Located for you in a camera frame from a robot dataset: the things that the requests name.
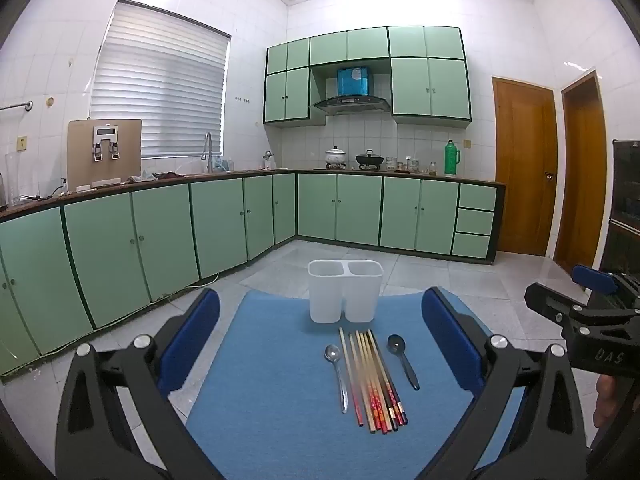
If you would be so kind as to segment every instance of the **metal spoon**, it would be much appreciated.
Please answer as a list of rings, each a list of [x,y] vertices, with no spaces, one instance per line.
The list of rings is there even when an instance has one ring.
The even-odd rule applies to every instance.
[[[340,386],[340,405],[342,412],[347,413],[347,405],[349,399],[347,397],[347,387],[344,385],[342,375],[340,374],[340,368],[338,368],[338,361],[342,357],[340,349],[336,345],[329,345],[324,349],[324,358],[334,364],[335,375],[338,377],[338,386]]]
[[[402,361],[402,368],[404,368],[404,373],[406,374],[406,378],[409,379],[411,386],[414,387],[414,390],[419,390],[420,384],[418,383],[418,377],[415,375],[414,369],[411,368],[409,359],[404,355],[404,349],[406,348],[404,339],[402,339],[398,334],[392,334],[389,336],[389,339],[386,340],[386,345],[388,346],[389,351],[392,354],[397,355]]]

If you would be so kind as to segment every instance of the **blue mat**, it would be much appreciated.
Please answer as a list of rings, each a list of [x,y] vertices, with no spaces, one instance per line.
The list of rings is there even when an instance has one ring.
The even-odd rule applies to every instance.
[[[456,296],[445,294],[459,312],[474,316]],[[343,318],[319,325],[309,317],[308,300],[249,292],[205,378],[187,429],[229,480],[413,480],[472,400],[422,320],[421,299],[422,294],[383,296],[372,323]],[[359,428],[351,399],[349,411],[341,413],[334,369],[322,355],[329,343],[340,347],[338,325],[345,332],[372,328],[376,334],[409,418],[398,432],[370,434],[366,426]],[[399,359],[386,350],[392,333],[407,343],[418,392]],[[344,365],[342,370],[346,379]],[[478,466],[497,458],[523,390],[514,390]]]

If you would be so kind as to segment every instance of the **white tile wall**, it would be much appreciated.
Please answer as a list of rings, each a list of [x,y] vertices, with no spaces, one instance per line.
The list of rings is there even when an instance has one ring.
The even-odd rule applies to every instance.
[[[269,149],[279,156],[279,131],[262,124],[262,93],[266,48],[286,38],[286,5],[280,0],[135,1],[231,34],[224,156],[238,169],[258,167]],[[31,112],[0,113],[0,173],[5,173],[4,154],[15,151],[16,137],[28,136],[19,171],[25,194],[48,194],[66,175],[66,125],[89,113],[97,54],[115,3],[32,0],[0,50],[0,105],[34,101]],[[54,98],[51,108],[49,97]],[[142,166],[181,173],[204,168],[199,157],[145,160]]]
[[[495,111],[492,76],[554,87],[554,73],[542,25],[527,0],[310,0],[289,7],[287,41],[350,28],[384,25],[461,27],[468,58],[474,120],[466,129],[396,124],[390,114],[367,112],[327,118],[325,127],[283,130],[282,162],[289,168],[324,165],[324,151],[337,145],[355,155],[372,149],[382,156],[414,156],[426,168],[444,169],[444,146],[452,139],[461,152],[458,174],[495,178]],[[374,82],[382,97],[387,87]],[[305,152],[319,139],[319,156]],[[463,139],[472,147],[463,148]]]
[[[558,114],[558,187],[553,255],[564,191],[564,115],[561,90],[596,69],[607,129],[607,194],[594,267],[600,265],[607,235],[613,186],[612,140],[640,139],[640,46],[611,0],[535,0],[550,48]]]

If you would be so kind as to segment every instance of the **white tile floor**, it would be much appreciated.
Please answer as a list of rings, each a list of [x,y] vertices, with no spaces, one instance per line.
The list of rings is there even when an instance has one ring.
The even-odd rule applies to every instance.
[[[306,264],[311,260],[344,257],[378,261],[384,270],[381,292],[386,296],[413,294],[433,285],[448,288],[459,295],[491,330],[506,335],[520,348],[544,350],[552,342],[564,343],[560,340],[560,329],[554,323],[527,309],[523,301],[524,291],[532,282],[539,281],[576,300],[586,300],[586,295],[564,270],[548,258],[540,256],[498,253],[493,266],[480,266],[295,240],[213,285],[222,303],[220,321],[194,364],[184,387],[169,396],[183,422],[191,411],[213,357],[246,292],[254,288],[291,298],[308,298]],[[153,335],[168,318],[185,311],[198,293],[198,290],[193,290],[132,319],[97,338],[93,345],[98,350],[122,348],[140,333]],[[16,426],[52,470],[58,406],[71,357],[69,352],[0,387],[0,398]],[[595,406],[597,376],[576,371],[575,377],[591,441],[595,434],[591,417]],[[128,391],[123,388],[119,391],[127,420],[142,453],[146,459],[161,464],[146,436],[145,428],[140,424]]]

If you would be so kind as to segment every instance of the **blue box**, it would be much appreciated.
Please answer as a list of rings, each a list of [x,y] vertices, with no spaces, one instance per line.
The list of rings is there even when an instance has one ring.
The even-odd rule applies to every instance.
[[[365,66],[338,70],[338,95],[373,95],[373,77]]]

